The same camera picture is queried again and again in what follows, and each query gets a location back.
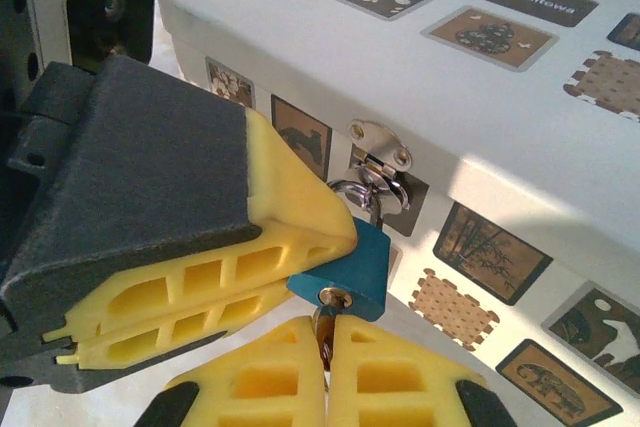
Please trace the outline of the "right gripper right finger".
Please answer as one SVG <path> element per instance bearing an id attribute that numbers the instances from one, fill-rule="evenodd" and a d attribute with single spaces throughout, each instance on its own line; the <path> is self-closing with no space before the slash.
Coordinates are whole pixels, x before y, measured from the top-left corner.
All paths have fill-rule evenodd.
<path id="1" fill-rule="evenodd" d="M 335 320 L 329 426 L 514 426 L 469 367 L 358 317 Z"/>

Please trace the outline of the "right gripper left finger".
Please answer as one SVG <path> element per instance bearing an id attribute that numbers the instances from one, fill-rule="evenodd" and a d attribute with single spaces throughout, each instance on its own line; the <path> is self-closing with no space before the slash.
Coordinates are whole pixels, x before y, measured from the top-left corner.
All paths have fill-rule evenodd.
<path id="1" fill-rule="evenodd" d="M 311 318 L 293 318 L 172 379 L 135 424 L 323 426 L 324 370 Z"/>

